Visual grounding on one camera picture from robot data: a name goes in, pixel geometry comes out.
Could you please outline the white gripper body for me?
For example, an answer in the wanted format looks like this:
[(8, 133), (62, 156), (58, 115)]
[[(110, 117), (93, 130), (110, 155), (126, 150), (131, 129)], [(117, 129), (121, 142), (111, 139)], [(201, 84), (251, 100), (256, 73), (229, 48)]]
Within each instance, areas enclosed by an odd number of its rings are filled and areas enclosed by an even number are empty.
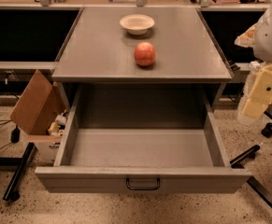
[(263, 68), (263, 63), (250, 63), (251, 71), (246, 80), (246, 96), (249, 103), (263, 104), (265, 102), (265, 80), (263, 77)]

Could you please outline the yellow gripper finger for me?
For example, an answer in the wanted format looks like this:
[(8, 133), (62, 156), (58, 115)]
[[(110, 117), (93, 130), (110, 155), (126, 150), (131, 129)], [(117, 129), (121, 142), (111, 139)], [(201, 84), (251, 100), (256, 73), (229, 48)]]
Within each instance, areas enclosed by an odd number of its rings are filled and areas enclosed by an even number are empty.
[(267, 108), (267, 101), (244, 96), (237, 107), (237, 120), (243, 124), (252, 124), (264, 114)]
[(249, 100), (261, 105), (272, 104), (272, 64), (263, 67), (256, 74)]

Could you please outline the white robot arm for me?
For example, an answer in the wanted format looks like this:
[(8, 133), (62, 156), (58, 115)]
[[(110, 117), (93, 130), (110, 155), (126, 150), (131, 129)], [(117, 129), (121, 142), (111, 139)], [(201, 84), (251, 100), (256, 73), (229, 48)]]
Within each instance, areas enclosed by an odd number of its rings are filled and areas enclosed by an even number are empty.
[(235, 44), (253, 48), (254, 57), (261, 60), (260, 63), (251, 62), (237, 108), (237, 120), (251, 124), (272, 104), (272, 3), (252, 27), (236, 38)]

